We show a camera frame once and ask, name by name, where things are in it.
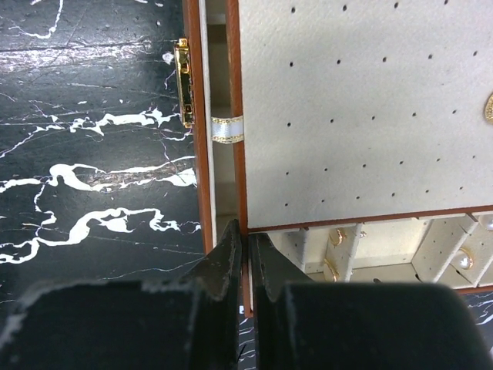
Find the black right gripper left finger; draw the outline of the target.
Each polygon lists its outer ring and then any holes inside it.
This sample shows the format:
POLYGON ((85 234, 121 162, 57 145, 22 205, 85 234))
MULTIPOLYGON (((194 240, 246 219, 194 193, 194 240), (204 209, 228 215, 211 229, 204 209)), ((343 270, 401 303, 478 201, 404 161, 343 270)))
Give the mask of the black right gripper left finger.
POLYGON ((242 240, 218 245, 171 281, 32 286, 1 333, 3 369, 235 369, 242 240))

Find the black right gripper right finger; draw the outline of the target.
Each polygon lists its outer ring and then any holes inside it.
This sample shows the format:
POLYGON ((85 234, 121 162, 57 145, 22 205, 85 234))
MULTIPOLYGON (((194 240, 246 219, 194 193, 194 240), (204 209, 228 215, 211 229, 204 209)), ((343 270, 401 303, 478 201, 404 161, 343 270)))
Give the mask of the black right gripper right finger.
POLYGON ((259 369, 490 369, 463 300, 440 284, 316 282, 249 237, 259 369))

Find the brown jewelry tray insert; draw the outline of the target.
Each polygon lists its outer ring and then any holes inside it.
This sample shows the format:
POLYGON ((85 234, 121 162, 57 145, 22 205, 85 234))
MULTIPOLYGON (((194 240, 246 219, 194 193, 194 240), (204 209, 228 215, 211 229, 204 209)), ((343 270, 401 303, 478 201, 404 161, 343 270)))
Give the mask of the brown jewelry tray insert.
POLYGON ((242 235, 325 280, 343 228, 342 282, 491 290, 490 1, 228 1, 226 30, 242 235))

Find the white ribbon pull tab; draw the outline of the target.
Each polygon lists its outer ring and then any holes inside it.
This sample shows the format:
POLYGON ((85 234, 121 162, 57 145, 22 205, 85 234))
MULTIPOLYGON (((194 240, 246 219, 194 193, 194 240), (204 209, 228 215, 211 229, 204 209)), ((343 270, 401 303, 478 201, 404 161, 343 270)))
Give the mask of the white ribbon pull tab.
POLYGON ((212 117, 212 141, 234 144, 244 140, 243 116, 212 117))

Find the gold earring in tray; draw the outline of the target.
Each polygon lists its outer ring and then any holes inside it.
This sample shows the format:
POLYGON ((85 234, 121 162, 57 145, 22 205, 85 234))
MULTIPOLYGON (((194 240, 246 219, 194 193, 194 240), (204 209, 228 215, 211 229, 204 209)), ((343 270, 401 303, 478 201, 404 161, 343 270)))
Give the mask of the gold earring in tray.
POLYGON ((336 283, 343 281, 345 261, 344 242, 346 234, 343 228, 330 229, 327 239, 327 249, 324 257, 323 274, 327 282, 336 283))

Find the pearl earring in tray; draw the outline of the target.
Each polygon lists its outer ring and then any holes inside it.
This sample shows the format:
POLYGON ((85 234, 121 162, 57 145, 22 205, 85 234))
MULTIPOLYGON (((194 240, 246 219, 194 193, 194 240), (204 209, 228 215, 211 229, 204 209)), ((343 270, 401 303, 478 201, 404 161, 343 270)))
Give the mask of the pearl earring in tray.
POLYGON ((474 265, 473 254, 464 247, 460 247, 454 256, 454 265, 457 269, 470 270, 474 265))

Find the brown leather jewelry box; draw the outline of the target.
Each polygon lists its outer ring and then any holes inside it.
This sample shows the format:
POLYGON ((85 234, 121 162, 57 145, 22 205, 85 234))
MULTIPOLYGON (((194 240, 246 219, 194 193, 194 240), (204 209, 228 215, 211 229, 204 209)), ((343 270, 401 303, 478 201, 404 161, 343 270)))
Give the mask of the brown leather jewelry box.
POLYGON ((212 141, 211 118, 232 111, 225 1, 184 1, 184 36, 193 75, 193 149, 201 235, 205 253, 216 246, 226 223, 238 212, 234 144, 212 141))

